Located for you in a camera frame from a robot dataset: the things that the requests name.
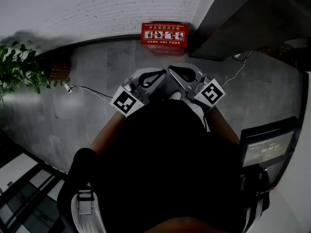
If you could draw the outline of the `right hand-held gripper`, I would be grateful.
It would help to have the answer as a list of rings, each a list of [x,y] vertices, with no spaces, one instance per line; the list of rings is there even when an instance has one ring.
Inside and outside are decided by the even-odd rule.
[[[185,90],[186,98],[198,101],[210,108],[224,96],[225,91],[215,79],[210,79],[193,64],[178,63],[168,67],[175,81]]]

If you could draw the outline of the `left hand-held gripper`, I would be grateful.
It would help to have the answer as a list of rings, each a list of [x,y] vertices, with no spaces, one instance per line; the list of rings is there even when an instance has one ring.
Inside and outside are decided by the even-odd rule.
[[[149,97],[166,78],[166,70],[141,68],[125,80],[112,98],[110,105],[128,117],[150,102]]]

